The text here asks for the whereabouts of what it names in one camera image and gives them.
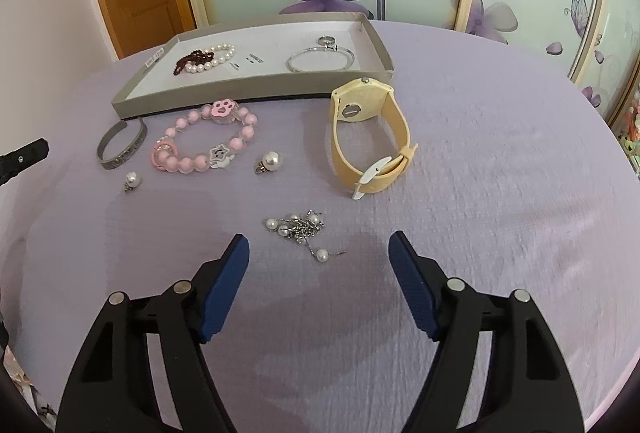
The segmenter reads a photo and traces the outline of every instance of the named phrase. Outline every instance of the purple tablecloth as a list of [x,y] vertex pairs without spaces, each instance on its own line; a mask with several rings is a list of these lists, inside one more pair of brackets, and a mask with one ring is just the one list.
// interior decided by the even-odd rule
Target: purple tablecloth
[[[149,117],[143,149],[105,171],[95,146],[117,121],[111,98],[149,52],[79,86],[44,136],[49,158],[2,188],[10,190],[2,312],[18,359],[53,406],[109,293],[160,293],[243,233],[249,269],[224,330],[204,347],[238,431],[400,431],[435,345],[415,328],[386,258],[397,229],[479,291],[527,288],[566,357],[585,419],[610,399],[640,347],[640,190],[614,136],[540,57],[426,26],[376,28],[420,147],[403,177],[358,202],[332,172],[328,100],[250,105],[255,142],[226,170],[202,174],[151,167],[148,149],[176,115]],[[356,165],[393,148],[376,121],[347,126],[341,142]],[[181,151],[208,150],[225,131],[200,123],[179,137]],[[255,160],[269,150],[285,165],[256,176]],[[132,170],[144,180],[124,194]],[[314,245],[345,255],[321,264],[264,228],[267,217],[308,209],[326,216]],[[479,406],[488,345],[483,334],[463,423]],[[166,383],[158,395],[175,424]]]

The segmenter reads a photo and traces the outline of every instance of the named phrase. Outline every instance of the screw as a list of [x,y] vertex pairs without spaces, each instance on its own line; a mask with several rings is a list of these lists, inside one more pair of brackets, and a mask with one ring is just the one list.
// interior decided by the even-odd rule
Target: screw
[[109,296],[109,303],[112,305],[119,305],[124,301],[124,294],[122,292],[114,292]]
[[521,288],[517,289],[517,291],[513,293],[513,297],[518,301],[522,301],[523,303],[527,303],[531,299],[531,295],[526,290]]
[[462,292],[465,289],[465,282],[460,278],[449,278],[447,280],[447,287],[456,292]]
[[174,292],[176,294],[186,294],[191,290],[191,283],[187,280],[179,281],[174,285]]

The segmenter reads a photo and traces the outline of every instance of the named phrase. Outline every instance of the butterfly decal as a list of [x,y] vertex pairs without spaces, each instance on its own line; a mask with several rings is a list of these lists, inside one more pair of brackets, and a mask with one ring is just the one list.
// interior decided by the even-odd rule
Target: butterfly decal
[[589,9],[585,0],[571,0],[571,9],[564,10],[565,14],[571,14],[571,20],[574,22],[575,31],[582,38],[584,31],[587,29],[589,21]]

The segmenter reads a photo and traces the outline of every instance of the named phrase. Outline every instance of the bracelet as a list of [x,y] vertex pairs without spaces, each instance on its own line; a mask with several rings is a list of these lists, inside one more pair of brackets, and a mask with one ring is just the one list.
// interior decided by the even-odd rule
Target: bracelet
[[298,56],[302,56],[303,54],[306,54],[307,52],[316,52],[316,51],[340,52],[341,54],[344,55],[344,57],[347,58],[347,63],[346,63],[346,65],[344,67],[337,68],[337,69],[332,69],[332,70],[347,70],[349,67],[351,67],[351,65],[353,65],[353,62],[356,59],[356,57],[353,55],[353,52],[351,52],[347,48],[338,47],[338,45],[335,44],[335,38],[333,36],[321,36],[320,38],[318,38],[318,43],[321,46],[305,48],[303,50],[300,50],[300,51],[296,52],[294,55],[290,56],[289,59],[287,59],[287,68],[292,72],[311,72],[310,70],[299,69],[299,68],[293,66],[293,64],[291,62],[292,62],[292,60],[294,60]]
[[[240,121],[242,128],[238,134],[227,143],[220,143],[209,150],[209,153],[198,153],[194,158],[178,158],[178,147],[174,139],[178,132],[183,132],[190,124],[195,124],[201,119],[210,119],[214,123],[229,124]],[[236,156],[244,143],[254,138],[254,124],[258,118],[249,112],[244,106],[231,99],[223,99],[204,105],[199,110],[191,110],[187,117],[177,118],[175,126],[167,128],[151,150],[151,164],[160,171],[174,173],[191,173],[192,171],[207,171],[207,169],[226,168],[229,162]]]
[[229,61],[235,51],[236,48],[230,43],[215,45],[204,50],[196,49],[190,54],[178,59],[175,64],[174,76],[177,76],[182,70],[191,73],[211,70],[218,65],[222,65],[225,61]]
[[104,153],[104,149],[107,147],[107,144],[116,136],[117,133],[124,130],[127,127],[126,121],[118,121],[116,124],[110,127],[107,130],[107,133],[100,139],[98,143],[98,149],[95,152],[95,155],[98,158],[98,162],[105,169],[115,169],[118,166],[122,166],[127,160],[129,160],[135,152],[137,152],[138,148],[142,144],[142,142],[146,139],[146,124],[142,118],[138,118],[140,122],[140,130],[136,135],[135,139],[131,141],[131,143],[120,153],[118,153],[115,157],[109,159],[103,159],[102,154]]

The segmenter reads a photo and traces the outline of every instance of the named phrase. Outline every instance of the silver bangle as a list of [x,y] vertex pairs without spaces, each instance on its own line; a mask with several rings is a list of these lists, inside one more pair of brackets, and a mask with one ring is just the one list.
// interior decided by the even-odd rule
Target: silver bangle
[[332,70],[347,70],[349,67],[351,67],[351,65],[353,65],[353,62],[356,60],[356,57],[353,55],[353,52],[351,52],[347,48],[338,47],[338,45],[335,44],[335,38],[333,36],[321,36],[320,38],[318,38],[318,43],[320,46],[305,48],[304,50],[300,50],[296,52],[294,55],[292,55],[291,57],[289,57],[289,59],[287,59],[287,68],[292,72],[313,72],[311,70],[302,70],[297,67],[294,67],[291,63],[292,60],[294,60],[298,56],[306,54],[307,52],[332,51],[332,52],[340,52],[341,54],[343,54],[344,57],[347,58],[347,64],[344,67],[332,69]]
[[104,149],[107,147],[107,144],[111,139],[120,131],[124,130],[127,127],[126,121],[118,121],[116,124],[111,126],[110,129],[107,130],[107,133],[100,139],[100,143],[98,144],[98,149],[95,152],[97,156],[98,162],[105,169],[115,169],[118,166],[122,166],[127,160],[133,157],[134,153],[137,152],[138,148],[142,144],[142,142],[146,138],[146,124],[142,118],[138,118],[140,122],[140,130],[136,135],[135,139],[124,149],[122,152],[118,153],[115,157],[104,159],[102,158],[102,154],[104,153]]

